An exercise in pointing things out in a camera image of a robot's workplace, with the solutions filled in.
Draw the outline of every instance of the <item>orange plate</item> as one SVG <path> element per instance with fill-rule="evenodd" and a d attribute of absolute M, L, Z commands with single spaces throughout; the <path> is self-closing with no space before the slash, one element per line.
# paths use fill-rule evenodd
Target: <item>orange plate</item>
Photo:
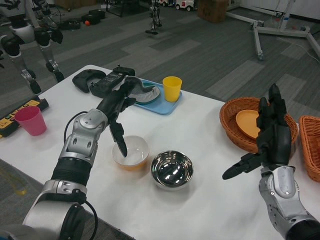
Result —
<path fill-rule="evenodd" d="M 257 117 L 259 113 L 254 110 L 242 110 L 235 117 L 236 124 L 241 131 L 252 139 L 256 139 L 260 132 L 260 128 L 257 127 Z"/>

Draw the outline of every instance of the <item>yellow cup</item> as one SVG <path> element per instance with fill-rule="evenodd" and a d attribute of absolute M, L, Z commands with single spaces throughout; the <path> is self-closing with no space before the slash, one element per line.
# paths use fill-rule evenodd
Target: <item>yellow cup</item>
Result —
<path fill-rule="evenodd" d="M 177 76 L 167 76 L 163 79 L 164 98 L 168 102 L 176 102 L 179 99 L 182 80 Z"/>

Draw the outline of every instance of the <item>white bowl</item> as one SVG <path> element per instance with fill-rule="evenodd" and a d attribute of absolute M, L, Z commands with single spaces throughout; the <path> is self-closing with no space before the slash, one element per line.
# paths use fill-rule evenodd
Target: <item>white bowl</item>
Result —
<path fill-rule="evenodd" d="M 124 142 L 128 154 L 122 155 L 117 144 L 112 148 L 113 160 L 122 168 L 134 170 L 142 167 L 147 162 L 149 147 L 147 142 L 140 136 L 125 136 Z"/>

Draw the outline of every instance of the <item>blue tray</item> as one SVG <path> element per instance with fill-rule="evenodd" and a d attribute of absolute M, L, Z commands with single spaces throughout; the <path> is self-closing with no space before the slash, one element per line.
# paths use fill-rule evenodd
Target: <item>blue tray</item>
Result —
<path fill-rule="evenodd" d="M 177 105 L 179 104 L 181 97 L 182 97 L 182 92 L 180 91 L 180 95 L 179 95 L 179 99 L 176 102 L 169 102 L 165 100 L 165 91 L 164 91 L 164 86 L 160 83 L 156 83 L 153 81 L 149 81 L 149 80 L 144 80 L 142 79 L 143 83 L 150 83 L 153 84 L 155 86 L 157 86 L 160 89 L 160 96 L 158 96 L 155 101 L 149 103 L 149 104 L 145 104 L 145 105 L 139 105 L 137 103 L 135 103 L 134 105 L 136 105 L 137 107 L 149 110 L 151 112 L 157 113 L 157 114 L 161 114 L 161 115 L 168 115 L 171 114 L 175 108 L 177 107 Z"/>

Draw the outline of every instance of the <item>toy car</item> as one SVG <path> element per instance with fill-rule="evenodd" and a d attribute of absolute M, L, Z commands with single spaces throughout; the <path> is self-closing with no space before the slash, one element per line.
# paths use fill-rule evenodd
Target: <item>toy car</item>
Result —
<path fill-rule="evenodd" d="M 186 9 L 188 12 L 195 9 L 195 1 L 194 0 L 176 0 L 175 9 Z"/>
<path fill-rule="evenodd" d="M 159 0 L 159 4 L 166 7 L 168 6 L 168 0 Z"/>

